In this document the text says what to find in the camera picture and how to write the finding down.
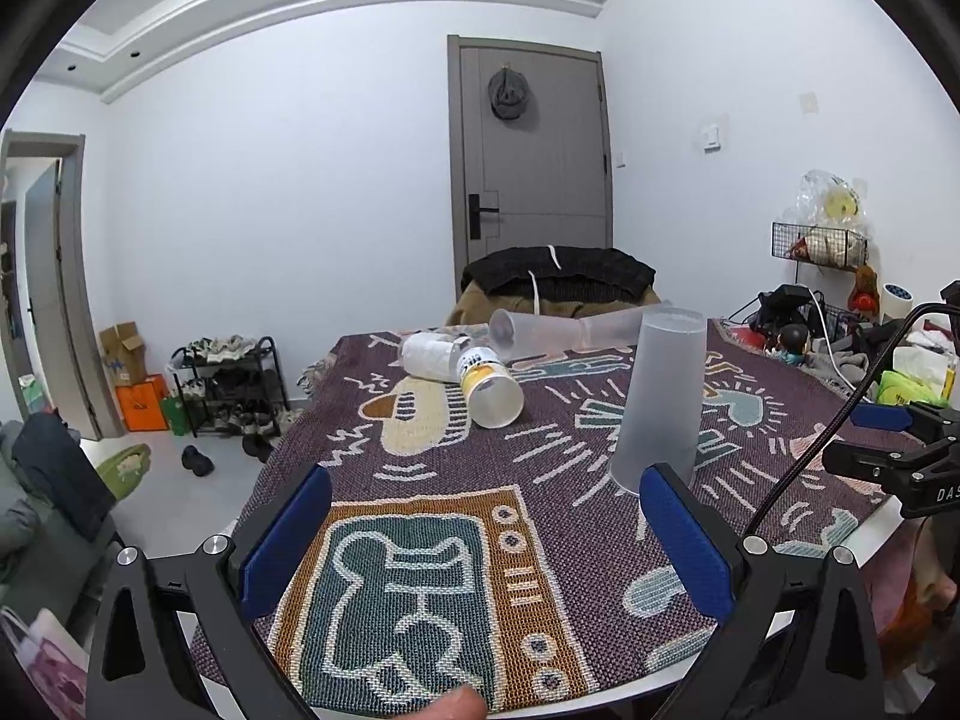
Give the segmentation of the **person left hand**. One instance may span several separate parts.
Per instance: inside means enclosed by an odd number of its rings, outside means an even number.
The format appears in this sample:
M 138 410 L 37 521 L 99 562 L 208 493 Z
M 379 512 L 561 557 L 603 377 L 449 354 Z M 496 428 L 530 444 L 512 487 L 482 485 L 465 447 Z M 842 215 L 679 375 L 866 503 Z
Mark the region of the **person left hand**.
M 444 692 L 418 712 L 400 715 L 397 720 L 485 720 L 488 707 L 483 697 L 470 686 Z

